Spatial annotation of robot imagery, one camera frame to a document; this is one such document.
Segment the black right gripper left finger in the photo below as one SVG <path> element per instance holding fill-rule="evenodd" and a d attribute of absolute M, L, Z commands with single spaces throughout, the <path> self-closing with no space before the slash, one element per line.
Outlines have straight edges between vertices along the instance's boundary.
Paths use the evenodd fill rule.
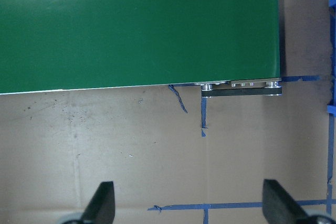
<path fill-rule="evenodd" d="M 101 182 L 81 216 L 82 223 L 113 223 L 115 195 L 113 181 Z"/>

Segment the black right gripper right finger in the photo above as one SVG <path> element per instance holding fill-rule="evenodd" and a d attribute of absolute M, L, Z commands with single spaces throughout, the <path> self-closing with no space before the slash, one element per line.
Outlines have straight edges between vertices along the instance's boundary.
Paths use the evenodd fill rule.
<path fill-rule="evenodd" d="M 306 223 L 308 214 L 275 179 L 265 179 L 262 212 L 268 223 Z"/>

